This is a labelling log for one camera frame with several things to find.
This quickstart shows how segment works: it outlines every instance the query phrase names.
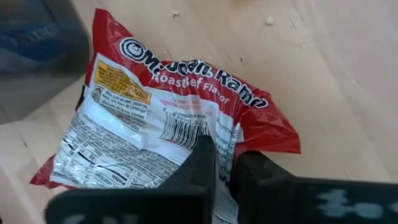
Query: maruchan ramen logo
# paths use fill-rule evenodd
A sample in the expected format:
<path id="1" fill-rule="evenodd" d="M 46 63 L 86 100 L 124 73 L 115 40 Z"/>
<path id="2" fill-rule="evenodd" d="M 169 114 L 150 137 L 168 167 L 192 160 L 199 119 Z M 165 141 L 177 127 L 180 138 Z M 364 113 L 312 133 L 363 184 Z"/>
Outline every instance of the maruchan ramen logo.
<path id="1" fill-rule="evenodd" d="M 98 61 L 94 82 L 102 85 L 118 95 L 150 104 L 151 93 L 144 91 L 133 82 L 122 70 L 113 68 L 102 61 Z"/>
<path id="2" fill-rule="evenodd" d="M 183 77 L 188 75 L 199 75 L 203 78 L 214 78 L 221 86 L 234 91 L 239 95 L 239 99 L 247 106 L 265 108 L 268 101 L 257 97 L 252 90 L 237 78 L 226 71 L 215 70 L 212 66 L 201 60 L 172 62 L 166 66 L 133 37 L 126 37 L 120 42 L 120 52 L 128 59 L 137 63 L 144 64 L 152 73 L 152 79 L 159 81 L 160 71 L 166 69 L 169 72 L 177 73 Z"/>

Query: food package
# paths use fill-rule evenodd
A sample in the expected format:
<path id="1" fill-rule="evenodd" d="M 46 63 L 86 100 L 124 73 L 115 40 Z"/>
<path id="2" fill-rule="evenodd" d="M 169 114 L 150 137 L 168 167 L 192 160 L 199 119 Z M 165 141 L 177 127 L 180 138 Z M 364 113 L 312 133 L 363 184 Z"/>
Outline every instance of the food package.
<path id="1" fill-rule="evenodd" d="M 198 137 L 218 151 L 213 223 L 236 223 L 228 187 L 244 151 L 300 153 L 299 137 L 270 94 L 202 60 L 160 61 L 103 9 L 77 114 L 31 184 L 49 188 L 158 187 Z"/>

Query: wooden surface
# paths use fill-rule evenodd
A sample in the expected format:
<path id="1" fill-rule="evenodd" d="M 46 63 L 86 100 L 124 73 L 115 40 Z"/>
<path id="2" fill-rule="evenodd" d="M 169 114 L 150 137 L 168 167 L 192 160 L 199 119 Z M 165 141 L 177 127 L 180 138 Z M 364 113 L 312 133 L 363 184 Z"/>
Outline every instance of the wooden surface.
<path id="1" fill-rule="evenodd" d="M 74 0 L 91 30 L 108 9 L 161 59 L 200 58 L 270 93 L 303 154 L 267 154 L 309 177 L 397 181 L 395 0 Z M 173 18 L 173 12 L 180 16 Z M 266 25 L 267 17 L 274 19 Z M 53 194 L 28 184 L 57 151 L 82 81 L 0 126 L 0 216 L 41 223 Z"/>

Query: ramen noodle package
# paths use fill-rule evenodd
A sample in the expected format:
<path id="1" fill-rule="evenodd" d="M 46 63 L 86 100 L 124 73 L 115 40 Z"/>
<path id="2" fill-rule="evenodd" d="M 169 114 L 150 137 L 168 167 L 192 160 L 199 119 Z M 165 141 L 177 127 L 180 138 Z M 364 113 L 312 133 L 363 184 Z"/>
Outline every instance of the ramen noodle package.
<path id="1" fill-rule="evenodd" d="M 31 184 L 49 188 L 154 188 L 201 135 L 218 150 L 214 223 L 236 223 L 228 193 L 233 161 L 247 150 L 300 153 L 298 134 L 270 94 L 202 60 L 160 61 L 105 10 L 93 24 L 77 114 L 59 152 Z"/>

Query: barcode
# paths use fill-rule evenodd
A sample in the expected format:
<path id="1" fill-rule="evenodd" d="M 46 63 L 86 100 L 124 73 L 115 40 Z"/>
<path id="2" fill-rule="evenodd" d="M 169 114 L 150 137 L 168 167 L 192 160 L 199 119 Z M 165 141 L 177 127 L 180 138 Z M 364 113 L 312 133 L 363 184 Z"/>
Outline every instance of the barcode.
<path id="1" fill-rule="evenodd" d="M 201 135 L 210 135 L 207 124 L 197 125 L 195 121 L 192 121 L 190 124 L 167 113 L 163 133 L 160 135 L 160 138 L 193 149 L 197 145 L 198 138 Z"/>

